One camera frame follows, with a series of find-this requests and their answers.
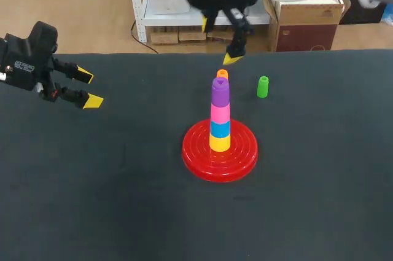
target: wooden floor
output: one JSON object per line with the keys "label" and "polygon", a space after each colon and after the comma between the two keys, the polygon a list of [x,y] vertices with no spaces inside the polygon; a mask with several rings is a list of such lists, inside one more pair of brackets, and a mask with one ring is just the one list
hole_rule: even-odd
{"label": "wooden floor", "polygon": [[[0,0],[0,36],[26,37],[36,21],[56,26],[60,53],[150,53],[130,36],[131,0]],[[160,53],[224,52],[223,44],[155,46]],[[341,26],[333,45],[339,49],[393,49],[393,27],[385,24]],[[265,50],[263,29],[249,52]]]}

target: white shelf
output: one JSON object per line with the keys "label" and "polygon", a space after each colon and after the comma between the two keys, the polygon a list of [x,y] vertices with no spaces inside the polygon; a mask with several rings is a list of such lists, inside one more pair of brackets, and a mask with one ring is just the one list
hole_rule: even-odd
{"label": "white shelf", "polygon": [[[263,7],[262,0],[259,0],[256,5],[250,7],[248,10],[249,14],[247,19],[249,20],[250,24],[269,24],[270,16]],[[144,26],[201,26],[202,16],[199,10],[193,8],[191,8],[191,10],[185,14],[155,15],[151,12],[149,7],[149,0],[144,0],[142,4],[141,21]],[[216,19],[216,25],[230,25],[230,22],[223,15],[223,13],[220,13]]]}

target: dark gray table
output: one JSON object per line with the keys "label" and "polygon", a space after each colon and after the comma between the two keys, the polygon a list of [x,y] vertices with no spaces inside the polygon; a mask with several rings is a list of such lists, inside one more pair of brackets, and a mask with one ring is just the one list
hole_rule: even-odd
{"label": "dark gray table", "polygon": [[232,116],[263,158],[225,185],[181,159],[222,55],[61,58],[94,72],[71,85],[105,101],[80,111],[0,84],[1,261],[392,260],[393,51],[230,67]]}

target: cardboard box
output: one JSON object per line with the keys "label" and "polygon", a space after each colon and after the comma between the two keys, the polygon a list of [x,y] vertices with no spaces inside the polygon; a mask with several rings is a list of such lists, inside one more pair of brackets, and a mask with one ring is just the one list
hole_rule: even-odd
{"label": "cardboard box", "polygon": [[180,26],[179,27],[180,43],[204,43],[206,42],[206,33],[202,33],[200,26]]}
{"label": "cardboard box", "polygon": [[233,39],[233,29],[231,26],[215,26],[213,31],[208,33],[208,39],[212,42],[230,43]]}
{"label": "cardboard box", "polygon": [[263,0],[270,15],[268,49],[272,52],[330,50],[350,0],[274,2]]}
{"label": "cardboard box", "polygon": [[179,43],[179,28],[177,26],[153,27],[150,32],[150,41],[153,44]]}

